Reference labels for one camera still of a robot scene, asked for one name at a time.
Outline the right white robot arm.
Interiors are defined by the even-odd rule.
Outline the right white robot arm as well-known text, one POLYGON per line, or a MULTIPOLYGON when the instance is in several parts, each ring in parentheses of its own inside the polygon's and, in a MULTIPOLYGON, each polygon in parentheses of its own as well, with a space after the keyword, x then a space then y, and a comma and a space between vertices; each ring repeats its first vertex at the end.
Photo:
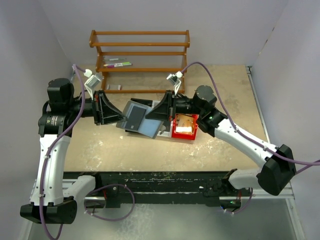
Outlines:
POLYGON ((175 114, 197 115, 196 124, 202 132, 230 144, 258 166, 254 169, 230 170, 223 178, 223 192, 233 196, 240 189, 261 188, 278 196, 296 174, 295 164, 282 159, 293 159, 292 150, 285 144, 278 147, 265 142, 235 125, 230 117, 216 108, 216 102, 213 89, 207 85, 199 86, 193 98, 174 95, 173 91, 168 90, 160 103, 145 117, 168 121, 175 114))

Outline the black credit card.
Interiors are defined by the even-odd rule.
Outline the black credit card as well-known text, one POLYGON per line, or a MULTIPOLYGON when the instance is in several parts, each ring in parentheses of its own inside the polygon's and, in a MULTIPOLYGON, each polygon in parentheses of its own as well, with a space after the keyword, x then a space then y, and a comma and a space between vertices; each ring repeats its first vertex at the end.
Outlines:
POLYGON ((145 113, 145 108, 133 106, 124 129, 128 131, 138 131, 139 126, 145 116, 145 113))

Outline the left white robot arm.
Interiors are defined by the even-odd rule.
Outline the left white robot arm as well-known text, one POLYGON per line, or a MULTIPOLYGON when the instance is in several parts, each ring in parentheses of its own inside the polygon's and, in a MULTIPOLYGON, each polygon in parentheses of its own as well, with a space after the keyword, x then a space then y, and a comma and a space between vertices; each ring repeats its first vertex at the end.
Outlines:
POLYGON ((36 224, 72 224, 85 196, 98 196, 103 191, 99 173, 79 173, 75 182, 63 190, 65 159, 76 122, 92 117, 99 126, 127 119, 104 91, 95 91, 92 98, 85 99, 74 97, 74 92, 73 84, 66 78, 54 79, 47 87, 48 101, 38 120, 37 179, 30 202, 20 208, 20 216, 36 224))

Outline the grey card holder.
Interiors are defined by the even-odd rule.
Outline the grey card holder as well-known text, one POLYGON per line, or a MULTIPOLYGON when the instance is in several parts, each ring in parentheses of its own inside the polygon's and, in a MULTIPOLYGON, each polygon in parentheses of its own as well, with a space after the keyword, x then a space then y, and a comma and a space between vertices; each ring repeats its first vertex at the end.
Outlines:
POLYGON ((131 111, 132 111, 133 106, 137 106, 137 107, 146 109, 146 112, 144 114, 144 118, 143 118, 143 120, 142 120, 142 122, 141 122, 141 124, 140 124, 140 126, 138 128, 138 131, 129 131, 129 130, 125 129, 125 125, 126 125, 128 120, 127 121, 123 121, 123 122, 118 122, 116 124, 116 127, 119 128, 119 129, 124 129, 124 130, 129 131, 129 132, 139 133, 139 134, 142 134, 144 136, 147 136, 149 138, 154 139, 157 136, 158 131, 159 131, 160 127, 163 124, 163 121, 161 121, 161 120, 153 120, 153 119, 146 119, 145 118, 146 114, 148 114, 150 111, 152 111, 153 108, 149 107, 147 105, 143 105, 143 104, 131 101, 131 100, 129 100, 127 102, 127 104, 125 105, 125 108, 122 111, 122 114, 128 118, 130 113, 131 113, 131 111))

